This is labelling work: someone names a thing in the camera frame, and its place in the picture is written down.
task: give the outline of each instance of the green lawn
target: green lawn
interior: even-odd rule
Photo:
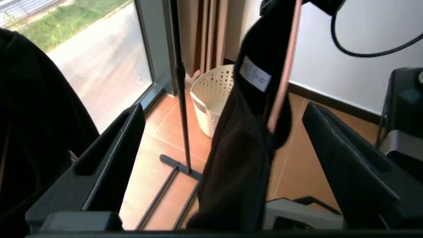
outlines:
[[[74,0],[73,4],[58,7],[18,31],[39,48],[49,52],[128,1]]]

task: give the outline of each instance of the brown curtain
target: brown curtain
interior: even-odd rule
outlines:
[[[223,65],[229,0],[179,0],[182,59],[186,73]]]

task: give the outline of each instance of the black garment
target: black garment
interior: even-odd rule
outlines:
[[[0,191],[0,233],[28,228],[24,213],[98,137],[88,112],[48,56],[0,29],[0,152],[9,146]]]
[[[288,97],[276,133],[267,128],[284,69],[295,6],[295,1],[274,2],[243,40],[234,67],[234,87],[211,143],[198,187],[199,211],[188,222],[190,229],[261,229],[274,152],[285,143],[291,128]],[[245,78],[241,72],[245,71],[246,60],[250,66],[254,64],[252,76],[270,75],[270,82],[266,77]]]

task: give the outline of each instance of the clothing label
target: clothing label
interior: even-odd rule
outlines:
[[[269,85],[270,76],[268,73],[257,67],[248,57],[244,57],[243,65],[239,73],[258,90],[264,92]]]

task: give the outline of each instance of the laundry basket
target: laundry basket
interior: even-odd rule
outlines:
[[[233,65],[224,65],[201,75],[191,86],[191,97],[201,130],[213,136],[217,121],[233,86]]]

